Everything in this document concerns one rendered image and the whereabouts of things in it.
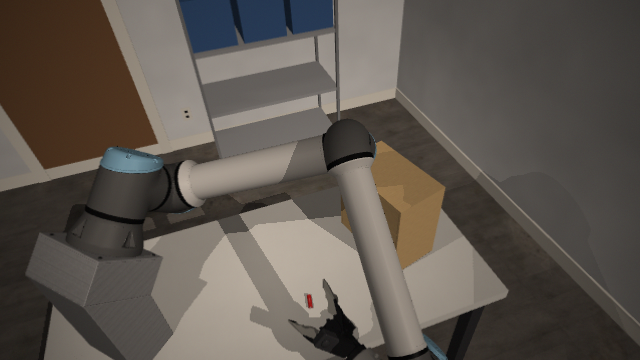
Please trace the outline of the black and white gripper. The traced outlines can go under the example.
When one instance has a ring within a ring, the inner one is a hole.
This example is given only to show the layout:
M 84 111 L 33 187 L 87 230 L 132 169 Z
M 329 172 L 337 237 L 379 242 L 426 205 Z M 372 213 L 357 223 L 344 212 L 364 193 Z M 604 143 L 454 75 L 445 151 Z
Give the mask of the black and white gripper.
M 323 279 L 323 289 L 325 290 L 325 297 L 328 301 L 328 313 L 333 315 L 333 319 L 326 319 L 326 324 L 323 327 L 319 327 L 321 330 L 325 328 L 332 332 L 335 332 L 343 337 L 346 337 L 353 341 L 355 348 L 348 354 L 346 360 L 353 360 L 361 351 L 367 349 L 364 344 L 360 344 L 356 338 L 352 335 L 354 329 L 356 328 L 354 324 L 347 318 L 347 316 L 343 313 L 341 307 L 338 305 L 338 297 L 333 293 L 329 284 Z M 346 318 L 345 318 L 346 317 Z M 298 324 L 296 321 L 288 320 L 288 322 L 298 331 L 303 337 L 305 337 L 308 341 L 313 343 L 313 339 L 320 332 L 317 331 L 316 328 L 312 326 L 304 326 Z M 350 323 L 350 324 L 349 324 Z M 348 325 L 346 325 L 348 324 Z M 344 326 L 345 325 L 345 326 Z M 309 327 L 309 328 L 307 328 Z M 312 327 L 312 328 L 310 328 Z M 352 334 L 351 334 L 352 333 Z

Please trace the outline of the tan wooden chest of drawers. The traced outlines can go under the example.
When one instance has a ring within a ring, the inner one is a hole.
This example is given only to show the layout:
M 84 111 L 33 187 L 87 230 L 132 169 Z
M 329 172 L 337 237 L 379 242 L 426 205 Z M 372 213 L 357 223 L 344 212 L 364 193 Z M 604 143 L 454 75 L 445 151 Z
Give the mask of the tan wooden chest of drawers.
M 445 186 L 383 141 L 371 172 L 378 195 L 399 214 L 396 252 L 402 270 L 432 251 Z

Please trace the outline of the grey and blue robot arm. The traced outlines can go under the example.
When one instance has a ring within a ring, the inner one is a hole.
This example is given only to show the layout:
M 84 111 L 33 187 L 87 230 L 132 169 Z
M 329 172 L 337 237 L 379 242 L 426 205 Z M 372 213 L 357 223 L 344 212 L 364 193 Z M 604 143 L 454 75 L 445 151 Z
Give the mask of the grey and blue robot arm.
M 319 136 L 200 164 L 163 164 L 146 152 L 109 147 L 65 240 L 99 255 L 137 257 L 147 212 L 186 213 L 208 198 L 329 174 L 337 179 L 388 359 L 448 360 L 421 331 L 371 172 L 376 153 L 373 136 L 353 119 Z

